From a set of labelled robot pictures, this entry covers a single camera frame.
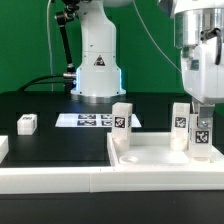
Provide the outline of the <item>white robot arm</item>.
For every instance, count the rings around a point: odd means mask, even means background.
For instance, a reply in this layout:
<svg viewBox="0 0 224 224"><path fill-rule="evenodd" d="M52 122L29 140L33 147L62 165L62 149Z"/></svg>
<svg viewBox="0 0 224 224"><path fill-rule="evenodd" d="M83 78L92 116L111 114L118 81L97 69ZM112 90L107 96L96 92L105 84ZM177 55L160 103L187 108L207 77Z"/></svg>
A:
<svg viewBox="0 0 224 224"><path fill-rule="evenodd" d="M82 63L73 94L94 102L124 92L116 65L116 28L104 9L133 1L80 1ZM157 5L174 20L183 87L192 96L197 125L210 128L214 105L224 103L224 0L157 0Z"/></svg>

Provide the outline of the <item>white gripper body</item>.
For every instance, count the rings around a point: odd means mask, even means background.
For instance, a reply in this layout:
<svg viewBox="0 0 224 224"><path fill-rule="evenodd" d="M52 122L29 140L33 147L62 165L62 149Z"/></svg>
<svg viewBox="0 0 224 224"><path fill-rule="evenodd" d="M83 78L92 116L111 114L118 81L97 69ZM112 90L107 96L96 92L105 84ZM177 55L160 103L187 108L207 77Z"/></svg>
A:
<svg viewBox="0 0 224 224"><path fill-rule="evenodd" d="M181 51L184 90L201 103L224 103L224 56L215 64L216 43Z"/></svg>

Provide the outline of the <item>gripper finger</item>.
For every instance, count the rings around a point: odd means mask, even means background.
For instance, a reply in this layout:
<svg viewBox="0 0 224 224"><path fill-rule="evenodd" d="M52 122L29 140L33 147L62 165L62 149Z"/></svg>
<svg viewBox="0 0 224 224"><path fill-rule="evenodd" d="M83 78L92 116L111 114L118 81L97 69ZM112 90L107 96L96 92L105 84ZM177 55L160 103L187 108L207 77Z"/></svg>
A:
<svg viewBox="0 0 224 224"><path fill-rule="evenodd" d="M215 105L199 101L192 103L193 113L197 115L197 126L200 129L211 128L213 126L213 112Z"/></svg>

